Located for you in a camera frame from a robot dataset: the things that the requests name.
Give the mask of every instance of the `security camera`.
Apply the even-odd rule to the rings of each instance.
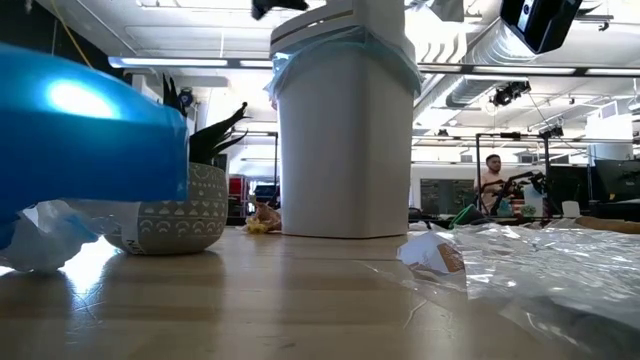
[[[511,82],[506,87],[496,90],[495,95],[491,98],[491,103],[495,107],[507,106],[529,91],[531,91],[531,85],[528,81]]]
[[[309,4],[304,0],[253,0],[251,16],[260,20],[274,7],[305,11],[309,8]]]
[[[544,54],[562,46],[582,1],[503,0],[500,17],[531,51]]]

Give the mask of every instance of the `patterned bowl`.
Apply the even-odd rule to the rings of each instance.
[[[106,236],[131,254],[172,255],[203,251],[220,239],[227,222],[227,177],[207,165],[189,164],[187,201],[141,203],[137,239]]]

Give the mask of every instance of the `blue plastic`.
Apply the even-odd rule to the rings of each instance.
[[[175,109],[58,57],[0,44],[0,219],[59,198],[184,200]]]

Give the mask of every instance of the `desk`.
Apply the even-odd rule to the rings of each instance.
[[[54,276],[0,277],[3,359],[558,359],[488,310],[449,312],[363,262],[404,237],[247,236],[200,255],[85,246]]]

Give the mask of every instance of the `white trash can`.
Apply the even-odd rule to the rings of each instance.
[[[403,5],[336,1],[274,31],[271,52],[286,67],[274,60],[272,83],[285,234],[406,233],[420,77],[404,36]]]

